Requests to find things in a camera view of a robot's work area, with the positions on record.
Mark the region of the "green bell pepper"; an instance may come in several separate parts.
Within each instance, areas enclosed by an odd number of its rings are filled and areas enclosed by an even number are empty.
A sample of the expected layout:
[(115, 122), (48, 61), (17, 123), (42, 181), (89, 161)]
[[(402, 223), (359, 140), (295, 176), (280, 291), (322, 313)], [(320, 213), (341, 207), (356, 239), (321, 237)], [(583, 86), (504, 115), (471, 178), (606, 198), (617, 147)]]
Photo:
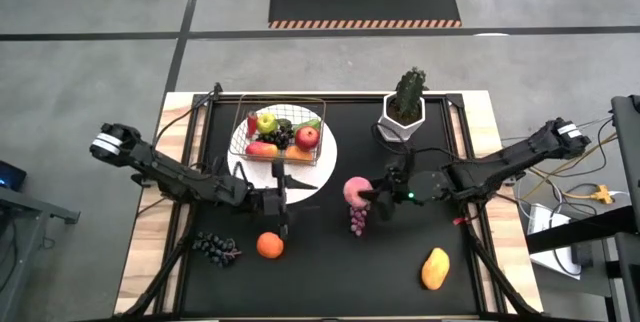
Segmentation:
[(282, 118), (282, 119), (277, 119), (277, 123), (280, 127), (283, 127), (285, 130), (291, 130), (293, 133), (296, 133), (300, 128), (307, 127), (307, 126), (315, 128), (316, 130), (319, 130), (321, 125), (321, 120), (314, 118), (302, 123), (294, 124), (290, 120)]

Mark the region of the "red yellow mango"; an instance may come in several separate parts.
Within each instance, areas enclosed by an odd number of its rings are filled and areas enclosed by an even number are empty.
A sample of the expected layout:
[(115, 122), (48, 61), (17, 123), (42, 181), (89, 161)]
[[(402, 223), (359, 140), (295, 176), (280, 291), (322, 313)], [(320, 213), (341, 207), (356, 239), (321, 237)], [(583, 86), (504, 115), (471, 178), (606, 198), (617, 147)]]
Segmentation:
[(279, 155), (279, 149), (272, 143), (254, 141), (247, 145), (245, 154), (257, 158), (274, 158)]

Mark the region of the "white flat box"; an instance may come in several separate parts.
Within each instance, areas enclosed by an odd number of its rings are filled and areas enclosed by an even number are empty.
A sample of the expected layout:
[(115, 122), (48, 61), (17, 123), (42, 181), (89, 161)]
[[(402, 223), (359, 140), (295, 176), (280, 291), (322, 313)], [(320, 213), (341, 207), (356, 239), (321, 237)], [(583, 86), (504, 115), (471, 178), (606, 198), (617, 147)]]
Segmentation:
[[(558, 227), (568, 224), (568, 216), (552, 213), (552, 210), (540, 204), (534, 204), (528, 213), (529, 222), (527, 234), (535, 234), (545, 231), (550, 227)], [(581, 278), (582, 267), (575, 264), (572, 259), (572, 250), (569, 246), (548, 250), (544, 252), (531, 253), (530, 259), (534, 264), (546, 267), (575, 280)]]

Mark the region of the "dark purple grape bunch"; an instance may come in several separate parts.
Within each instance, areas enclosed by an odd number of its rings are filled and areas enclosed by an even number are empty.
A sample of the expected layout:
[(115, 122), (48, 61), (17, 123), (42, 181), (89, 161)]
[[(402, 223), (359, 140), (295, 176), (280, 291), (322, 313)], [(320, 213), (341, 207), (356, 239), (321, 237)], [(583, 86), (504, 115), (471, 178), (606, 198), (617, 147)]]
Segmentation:
[(294, 138), (291, 127), (280, 126), (268, 134), (259, 134), (256, 140), (275, 145), (279, 150), (286, 150)]
[(192, 249), (201, 252), (214, 265), (225, 268), (234, 264), (242, 251), (232, 238), (222, 238), (213, 233), (199, 232)]

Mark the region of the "pink peach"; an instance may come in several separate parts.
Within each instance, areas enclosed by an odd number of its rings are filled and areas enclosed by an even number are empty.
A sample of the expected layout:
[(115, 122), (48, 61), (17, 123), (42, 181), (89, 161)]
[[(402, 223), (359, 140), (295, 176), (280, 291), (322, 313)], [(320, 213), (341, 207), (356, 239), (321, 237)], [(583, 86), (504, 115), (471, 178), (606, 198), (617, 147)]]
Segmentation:
[(363, 177), (352, 177), (346, 181), (343, 188), (345, 201), (354, 209), (364, 209), (369, 202), (362, 198), (359, 193), (362, 191), (371, 191), (373, 189), (371, 183)]

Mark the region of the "red grape bunch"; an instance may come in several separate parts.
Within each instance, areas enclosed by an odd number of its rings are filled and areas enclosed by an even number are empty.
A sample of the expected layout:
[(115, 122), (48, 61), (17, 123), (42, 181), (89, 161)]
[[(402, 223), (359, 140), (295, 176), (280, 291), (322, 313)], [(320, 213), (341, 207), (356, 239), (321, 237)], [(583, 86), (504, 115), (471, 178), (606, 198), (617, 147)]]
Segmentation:
[(356, 237), (360, 237), (364, 232), (369, 210), (369, 205), (365, 207), (351, 206), (349, 208), (350, 230)]

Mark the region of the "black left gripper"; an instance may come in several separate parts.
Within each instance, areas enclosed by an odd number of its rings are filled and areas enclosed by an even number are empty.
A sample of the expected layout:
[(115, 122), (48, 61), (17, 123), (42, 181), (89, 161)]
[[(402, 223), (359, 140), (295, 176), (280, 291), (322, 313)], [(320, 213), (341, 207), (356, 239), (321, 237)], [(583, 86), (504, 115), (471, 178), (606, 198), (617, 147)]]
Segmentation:
[(286, 189), (315, 190), (316, 186), (286, 174), (282, 160), (272, 163), (272, 176), (276, 179), (278, 187), (249, 189), (247, 194), (249, 212), (263, 216), (278, 216), (278, 236), (281, 240), (286, 240), (289, 236)]

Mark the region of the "yellow power splitter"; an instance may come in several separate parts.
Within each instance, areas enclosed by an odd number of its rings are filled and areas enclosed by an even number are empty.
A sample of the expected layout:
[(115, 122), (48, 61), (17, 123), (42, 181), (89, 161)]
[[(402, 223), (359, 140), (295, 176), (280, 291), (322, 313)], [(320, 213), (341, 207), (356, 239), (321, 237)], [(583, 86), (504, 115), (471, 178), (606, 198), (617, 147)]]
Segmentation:
[(568, 192), (563, 192), (562, 195), (572, 199), (593, 200), (605, 205), (610, 205), (615, 202), (613, 194), (605, 185), (594, 184), (593, 188), (594, 191), (588, 195), (576, 195)]

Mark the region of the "white hexagonal plant pot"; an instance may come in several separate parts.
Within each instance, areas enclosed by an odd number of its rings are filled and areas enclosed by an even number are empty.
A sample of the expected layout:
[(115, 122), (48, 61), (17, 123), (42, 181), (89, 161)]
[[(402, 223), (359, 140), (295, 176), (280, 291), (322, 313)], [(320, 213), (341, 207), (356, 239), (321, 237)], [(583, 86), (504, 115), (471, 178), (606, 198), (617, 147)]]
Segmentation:
[(408, 141), (414, 132), (416, 132), (424, 123), (426, 119), (426, 107), (423, 97), (418, 99), (419, 114), (418, 119), (408, 125), (403, 125), (394, 120), (390, 113), (390, 103), (396, 97), (396, 93), (387, 94), (383, 98), (382, 114), (377, 121), (377, 127), (382, 135), (383, 139), (387, 142), (406, 142)]

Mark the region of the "orange yellow fruit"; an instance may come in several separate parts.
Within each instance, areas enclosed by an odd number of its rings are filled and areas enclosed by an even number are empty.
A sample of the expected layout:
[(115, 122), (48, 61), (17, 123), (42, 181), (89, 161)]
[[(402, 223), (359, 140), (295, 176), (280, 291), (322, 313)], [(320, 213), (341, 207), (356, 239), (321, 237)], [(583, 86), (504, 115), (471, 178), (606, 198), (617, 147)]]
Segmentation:
[(285, 159), (291, 163), (311, 163), (314, 160), (313, 153), (301, 150), (298, 146), (289, 146), (284, 152)]

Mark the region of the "black device with blue light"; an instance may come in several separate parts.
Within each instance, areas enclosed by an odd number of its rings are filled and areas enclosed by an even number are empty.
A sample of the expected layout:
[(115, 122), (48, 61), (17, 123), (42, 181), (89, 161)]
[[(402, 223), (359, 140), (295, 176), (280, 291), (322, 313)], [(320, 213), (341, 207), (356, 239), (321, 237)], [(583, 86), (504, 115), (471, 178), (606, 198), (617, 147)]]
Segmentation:
[(7, 162), (0, 161), (0, 187), (13, 191), (20, 191), (24, 185), (27, 173)]

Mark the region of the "green apple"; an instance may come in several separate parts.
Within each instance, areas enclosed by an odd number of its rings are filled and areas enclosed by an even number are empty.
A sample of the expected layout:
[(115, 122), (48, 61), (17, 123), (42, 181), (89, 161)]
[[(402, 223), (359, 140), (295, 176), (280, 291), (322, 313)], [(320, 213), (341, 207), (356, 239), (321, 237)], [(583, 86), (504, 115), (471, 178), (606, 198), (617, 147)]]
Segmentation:
[(256, 129), (260, 134), (271, 134), (279, 127), (277, 117), (272, 113), (264, 113), (256, 120)]

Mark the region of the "red apple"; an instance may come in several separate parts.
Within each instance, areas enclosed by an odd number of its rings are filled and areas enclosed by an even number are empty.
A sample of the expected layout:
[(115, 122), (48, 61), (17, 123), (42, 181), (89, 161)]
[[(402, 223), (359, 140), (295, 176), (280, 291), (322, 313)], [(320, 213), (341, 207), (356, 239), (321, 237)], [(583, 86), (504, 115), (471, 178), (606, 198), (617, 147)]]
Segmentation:
[(320, 132), (312, 126), (300, 127), (295, 134), (295, 145), (302, 151), (314, 149), (320, 141)]

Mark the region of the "dark office desk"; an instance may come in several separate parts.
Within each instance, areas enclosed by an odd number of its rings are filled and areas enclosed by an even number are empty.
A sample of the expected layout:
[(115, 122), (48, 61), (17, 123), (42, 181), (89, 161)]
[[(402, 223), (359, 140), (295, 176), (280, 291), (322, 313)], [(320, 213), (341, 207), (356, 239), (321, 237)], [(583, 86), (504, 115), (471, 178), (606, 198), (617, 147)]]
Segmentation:
[(531, 253), (614, 237), (618, 261), (608, 271), (623, 282), (632, 322), (640, 322), (640, 207), (625, 206), (526, 237)]

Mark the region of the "grey desk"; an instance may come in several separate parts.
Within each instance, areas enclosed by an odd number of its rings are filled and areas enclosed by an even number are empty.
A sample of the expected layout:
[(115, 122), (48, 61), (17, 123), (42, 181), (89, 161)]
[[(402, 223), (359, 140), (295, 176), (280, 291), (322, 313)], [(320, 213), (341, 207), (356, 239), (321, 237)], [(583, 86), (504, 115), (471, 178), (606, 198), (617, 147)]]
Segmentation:
[(12, 322), (50, 218), (76, 224), (80, 213), (0, 187), (0, 322)]

